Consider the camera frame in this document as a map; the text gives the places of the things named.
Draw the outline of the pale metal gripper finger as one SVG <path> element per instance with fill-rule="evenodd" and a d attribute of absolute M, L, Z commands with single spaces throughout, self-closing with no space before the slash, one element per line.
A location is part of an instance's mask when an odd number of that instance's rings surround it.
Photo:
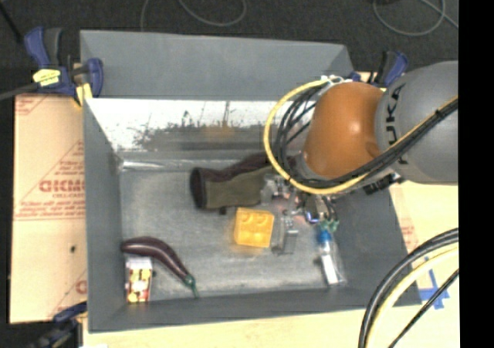
<path fill-rule="evenodd" d="M 285 231 L 285 253 L 291 255 L 296 250 L 296 241 L 298 239 L 299 231 L 294 228 L 290 228 Z"/>
<path fill-rule="evenodd" d="M 285 229 L 286 224 L 282 218 L 275 221 L 271 239 L 271 251 L 274 254 L 283 253 Z"/>

